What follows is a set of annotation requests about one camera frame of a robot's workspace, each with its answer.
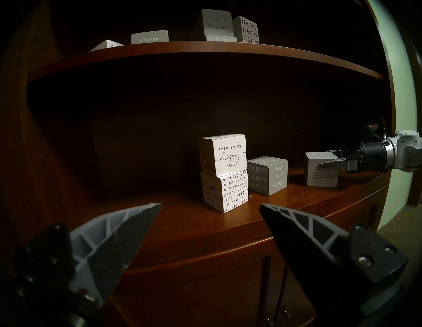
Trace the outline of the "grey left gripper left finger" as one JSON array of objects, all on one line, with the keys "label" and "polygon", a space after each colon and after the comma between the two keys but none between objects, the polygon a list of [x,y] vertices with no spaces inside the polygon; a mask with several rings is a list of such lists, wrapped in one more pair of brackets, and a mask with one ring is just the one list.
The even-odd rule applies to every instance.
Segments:
[{"label": "grey left gripper left finger", "polygon": [[105,213],[73,231],[55,223],[20,248],[12,263],[18,274],[42,287],[74,294],[84,290],[102,307],[160,210],[160,203],[150,203]]}]

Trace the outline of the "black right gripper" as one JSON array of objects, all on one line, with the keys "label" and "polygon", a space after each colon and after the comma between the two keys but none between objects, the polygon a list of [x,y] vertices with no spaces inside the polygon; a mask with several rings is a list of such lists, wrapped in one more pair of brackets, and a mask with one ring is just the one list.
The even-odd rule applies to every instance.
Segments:
[{"label": "black right gripper", "polygon": [[393,167],[393,144],[391,141],[361,141],[347,149],[327,150],[336,157],[319,163],[319,167],[345,170],[347,173],[361,173],[365,170],[386,171]]}]

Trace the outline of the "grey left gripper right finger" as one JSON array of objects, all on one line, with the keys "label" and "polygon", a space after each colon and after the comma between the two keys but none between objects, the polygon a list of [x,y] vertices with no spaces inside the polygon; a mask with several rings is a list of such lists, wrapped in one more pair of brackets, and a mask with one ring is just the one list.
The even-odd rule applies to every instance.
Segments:
[{"label": "grey left gripper right finger", "polygon": [[314,325],[392,325],[408,257],[371,228],[262,203],[260,214],[316,310]]}]

